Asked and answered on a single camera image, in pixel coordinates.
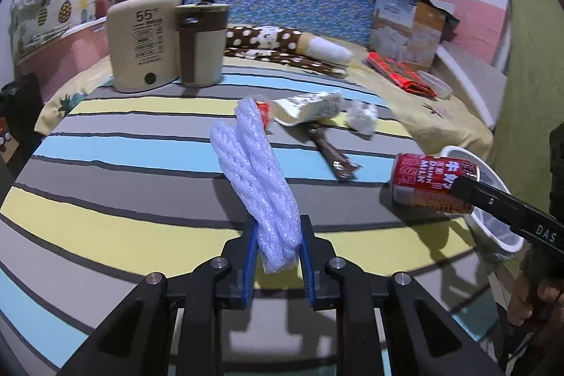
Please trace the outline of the person's right hand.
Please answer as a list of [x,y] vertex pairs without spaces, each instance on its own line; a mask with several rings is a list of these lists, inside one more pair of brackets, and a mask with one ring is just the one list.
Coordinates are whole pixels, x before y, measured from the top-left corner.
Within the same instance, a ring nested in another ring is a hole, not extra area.
[[540,302],[550,304],[552,313],[541,332],[543,337],[549,337],[563,331],[563,280],[543,278],[538,282],[532,281],[527,274],[530,258],[531,251],[528,251],[520,263],[520,274],[513,283],[507,317],[511,325],[521,326],[533,317]]

